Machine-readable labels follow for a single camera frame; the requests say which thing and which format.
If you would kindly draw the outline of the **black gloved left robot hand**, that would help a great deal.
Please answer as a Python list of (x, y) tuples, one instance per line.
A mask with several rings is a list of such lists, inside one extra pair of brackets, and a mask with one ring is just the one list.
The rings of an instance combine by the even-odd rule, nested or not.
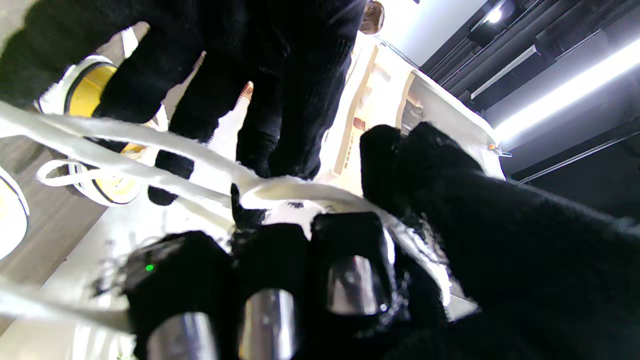
[(142, 125), (192, 80), (168, 131), (205, 144), (251, 82), (237, 155), (263, 178), (320, 171), (364, 0), (39, 0), (1, 55), (1, 100), (25, 109), (115, 34), (149, 25), (94, 117)]

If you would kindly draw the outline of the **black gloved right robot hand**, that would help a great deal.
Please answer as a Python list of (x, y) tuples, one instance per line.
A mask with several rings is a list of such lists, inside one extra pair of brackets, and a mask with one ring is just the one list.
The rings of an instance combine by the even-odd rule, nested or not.
[(484, 174), (427, 121), (359, 139), (364, 198), (428, 229), (478, 309), (449, 321), (436, 280), (374, 212), (325, 213), (311, 239), (239, 204), (231, 253), (202, 231), (129, 256), (138, 360), (637, 360), (639, 232)]

